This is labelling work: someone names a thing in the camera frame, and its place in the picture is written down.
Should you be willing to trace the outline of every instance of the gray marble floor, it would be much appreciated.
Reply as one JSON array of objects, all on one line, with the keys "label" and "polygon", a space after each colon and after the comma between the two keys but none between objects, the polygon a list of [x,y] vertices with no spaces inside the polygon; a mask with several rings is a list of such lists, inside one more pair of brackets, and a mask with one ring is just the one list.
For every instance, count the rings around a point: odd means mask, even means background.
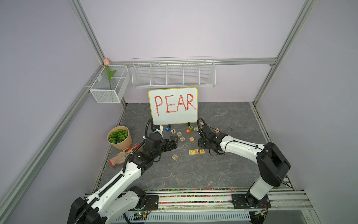
[{"label": "gray marble floor", "polygon": [[[266,143],[249,103],[199,103],[199,117],[209,126],[219,128],[235,138]],[[121,125],[130,130],[133,146],[142,141],[145,125],[150,118],[149,104],[128,104]],[[235,154],[214,157],[206,150],[205,154],[189,155],[190,149],[198,148],[199,134],[194,131],[185,133],[187,127],[187,124],[171,126],[177,132],[182,132],[186,140],[179,140],[177,149],[164,152],[160,162],[154,163],[130,186],[136,185],[142,189],[250,187],[260,175],[255,163]],[[163,136],[168,138],[171,133],[164,130]],[[195,142],[191,143],[189,137],[194,137]],[[118,152],[113,148],[109,158]],[[176,161],[172,159],[174,154],[178,156]],[[100,187],[121,169],[121,164],[111,167],[108,162]]]}]

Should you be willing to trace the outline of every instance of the wire shelf basket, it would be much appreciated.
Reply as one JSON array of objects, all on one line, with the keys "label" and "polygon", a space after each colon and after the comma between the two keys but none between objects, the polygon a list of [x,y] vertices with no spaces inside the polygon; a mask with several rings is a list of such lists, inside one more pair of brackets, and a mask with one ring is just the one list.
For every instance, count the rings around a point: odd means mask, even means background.
[{"label": "wire shelf basket", "polygon": [[105,67],[89,89],[98,103],[120,103],[130,80],[127,66],[108,65],[110,71],[117,70],[108,81]]},{"label": "wire shelf basket", "polygon": [[132,81],[135,88],[215,86],[214,58],[139,58],[133,59]]}]

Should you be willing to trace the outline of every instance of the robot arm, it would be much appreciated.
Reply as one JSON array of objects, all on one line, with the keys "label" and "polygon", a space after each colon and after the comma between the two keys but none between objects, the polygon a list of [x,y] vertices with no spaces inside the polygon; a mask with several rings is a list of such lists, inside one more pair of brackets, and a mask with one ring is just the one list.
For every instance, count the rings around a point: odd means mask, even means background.
[{"label": "robot arm", "polygon": [[[147,136],[149,124],[153,132]],[[72,203],[67,224],[107,224],[130,209],[142,209],[146,196],[146,192],[142,189],[134,186],[124,195],[121,194],[154,162],[157,162],[155,158],[160,157],[163,152],[177,148],[178,137],[163,139],[162,131],[163,127],[153,126],[153,119],[150,119],[146,126],[145,139],[128,155],[122,171],[85,200],[80,197],[76,199]]]},{"label": "robot arm", "polygon": [[242,141],[225,133],[214,133],[202,118],[198,119],[199,148],[213,150],[219,155],[231,152],[257,163],[260,176],[246,194],[247,204],[256,208],[261,199],[273,188],[281,185],[291,165],[279,148],[271,142],[266,145]]}]

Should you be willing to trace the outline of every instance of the green artificial plant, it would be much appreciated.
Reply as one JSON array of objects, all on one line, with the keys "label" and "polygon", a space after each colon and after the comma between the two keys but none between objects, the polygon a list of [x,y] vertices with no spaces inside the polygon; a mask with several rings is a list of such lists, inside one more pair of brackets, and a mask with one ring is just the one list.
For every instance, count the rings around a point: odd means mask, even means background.
[{"label": "green artificial plant", "polygon": [[110,82],[110,88],[112,89],[111,78],[114,75],[114,73],[116,73],[117,70],[110,71],[110,69],[108,68],[107,65],[105,65],[105,67],[106,67],[106,71],[107,71],[107,74],[108,74],[108,81]]},{"label": "green artificial plant", "polygon": [[110,141],[113,144],[117,144],[126,140],[127,137],[128,137],[128,131],[118,129],[109,135],[108,141]]}]

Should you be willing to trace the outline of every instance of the metal corner post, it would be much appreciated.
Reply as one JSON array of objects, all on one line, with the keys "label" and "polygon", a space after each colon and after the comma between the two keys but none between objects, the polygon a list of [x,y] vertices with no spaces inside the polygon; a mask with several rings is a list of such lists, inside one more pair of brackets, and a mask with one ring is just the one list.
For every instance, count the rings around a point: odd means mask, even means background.
[{"label": "metal corner post", "polygon": [[77,96],[70,108],[66,111],[61,120],[57,123],[56,127],[47,137],[46,141],[42,144],[24,171],[11,186],[3,200],[0,202],[0,224],[6,223],[16,206],[25,195],[26,191],[40,172],[45,162],[51,155],[52,151],[61,140],[62,136],[70,126],[77,113],[87,100],[89,96],[90,86],[94,83],[98,73],[103,67],[100,66],[93,74],[91,80],[82,89],[81,93]]},{"label": "metal corner post", "polygon": [[91,47],[92,47],[93,51],[95,52],[95,54],[98,58],[98,61],[102,64],[103,59],[105,58],[105,55],[104,55],[104,53],[101,49],[101,46],[95,36],[95,33],[92,30],[92,27],[87,19],[87,16],[83,10],[81,3],[79,2],[79,0],[68,0],[68,2],[71,5],[74,14],[76,15],[77,20],[78,20],[79,24],[81,25],[82,30],[88,39],[88,42],[91,44]]},{"label": "metal corner post", "polygon": [[314,6],[316,5],[318,0],[306,0],[301,11],[299,12],[295,23],[293,27],[291,28],[279,54],[277,55],[277,62],[271,64],[271,69],[269,73],[267,74],[264,82],[262,83],[254,101],[253,104],[257,105],[259,100],[261,99],[263,93],[265,92],[267,86],[269,85],[270,81],[272,80],[273,76],[275,75],[277,68],[282,63],[284,57],[287,55],[287,52],[289,51],[290,47],[292,46],[294,40],[296,39],[298,33],[302,29],[303,25],[305,24],[307,18],[311,14]]}]

